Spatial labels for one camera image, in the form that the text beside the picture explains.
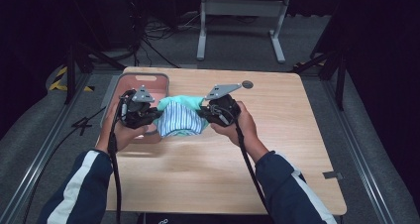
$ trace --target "dark background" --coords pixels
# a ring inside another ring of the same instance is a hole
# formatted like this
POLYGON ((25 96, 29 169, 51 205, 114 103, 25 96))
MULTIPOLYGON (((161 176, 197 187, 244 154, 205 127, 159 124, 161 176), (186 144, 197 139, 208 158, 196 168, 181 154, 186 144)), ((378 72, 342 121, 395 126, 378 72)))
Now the dark background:
MULTIPOLYGON (((198 10, 195 0, 164 1, 144 0, 136 12, 126 0, 0 0, 0 138, 46 96, 46 80, 64 62, 72 43, 84 42, 98 51, 128 48, 136 42, 133 20, 146 18, 145 5, 169 24, 198 10), (103 7, 113 10, 104 13, 103 7)), ((292 0, 289 14, 335 12, 317 52, 348 45, 349 73, 419 210, 418 0, 348 0, 337 11, 335 5, 337 0, 292 0)))

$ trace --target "striped cloth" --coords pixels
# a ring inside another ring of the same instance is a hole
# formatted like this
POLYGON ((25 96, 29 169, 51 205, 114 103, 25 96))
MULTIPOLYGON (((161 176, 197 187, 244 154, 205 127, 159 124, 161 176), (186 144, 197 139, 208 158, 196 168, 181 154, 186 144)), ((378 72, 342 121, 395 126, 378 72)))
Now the striped cloth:
POLYGON ((169 101, 157 120, 161 137, 198 135, 207 125, 195 110, 176 101, 169 101))

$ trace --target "white metal stand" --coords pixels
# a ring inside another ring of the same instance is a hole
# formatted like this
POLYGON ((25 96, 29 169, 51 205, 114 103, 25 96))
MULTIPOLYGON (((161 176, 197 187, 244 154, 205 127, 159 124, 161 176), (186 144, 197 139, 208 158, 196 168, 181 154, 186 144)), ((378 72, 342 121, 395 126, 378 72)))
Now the white metal stand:
POLYGON ((276 17, 278 19, 275 29, 270 30, 269 34, 277 61, 284 63, 284 54, 281 50, 278 35, 287 11, 288 1, 201 0, 201 29, 198 39, 197 59, 204 60, 206 49, 206 15, 237 15, 276 17))

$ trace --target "pink tray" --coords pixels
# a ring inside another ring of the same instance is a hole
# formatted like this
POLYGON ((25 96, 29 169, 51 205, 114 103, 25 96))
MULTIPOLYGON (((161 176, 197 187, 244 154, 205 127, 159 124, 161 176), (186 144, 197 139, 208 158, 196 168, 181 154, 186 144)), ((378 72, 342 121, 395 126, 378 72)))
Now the pink tray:
MULTIPOLYGON (((108 116, 109 110, 119 102, 119 96, 129 89, 138 90, 142 85, 146 87, 151 96, 155 99, 155 102, 151 104, 151 107, 158 106, 161 99, 168 95, 169 89, 169 78, 164 73, 140 73, 140 72, 128 72, 123 73, 115 86, 114 92, 107 106, 106 116, 108 116)), ((158 133, 158 129, 154 124, 149 125, 148 131, 141 137, 137 137, 132 143, 158 143, 161 137, 158 133)))

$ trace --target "hand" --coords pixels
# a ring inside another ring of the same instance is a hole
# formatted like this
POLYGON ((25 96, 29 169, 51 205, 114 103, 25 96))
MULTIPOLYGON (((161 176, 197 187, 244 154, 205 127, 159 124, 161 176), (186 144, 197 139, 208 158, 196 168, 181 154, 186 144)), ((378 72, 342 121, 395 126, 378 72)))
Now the hand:
MULTIPOLYGON (((238 123, 244 135, 244 145, 247 153, 250 154, 251 158, 253 158, 256 163, 265 153, 268 152, 268 149, 259 139, 257 126, 254 122, 253 116, 247 110, 243 102, 238 101, 237 103, 241 108, 238 123)), ((222 127, 218 124, 212 123, 210 124, 210 127, 213 128, 216 133, 227 136, 233 144, 239 146, 236 124, 232 124, 228 127, 222 127)))
MULTIPOLYGON (((104 123, 102 124, 101 135, 99 137, 98 143, 96 145, 96 149, 108 153, 108 140, 109 134, 111 132, 112 122, 114 120, 115 112, 117 111, 117 104, 115 104, 111 111, 108 113, 104 123)), ((148 126, 143 126, 138 129, 131 129, 125 127, 121 121, 118 121, 115 124, 115 137, 117 138, 117 148, 118 151, 124 150, 130 142, 135 139, 136 137, 145 134, 148 130, 148 126)))

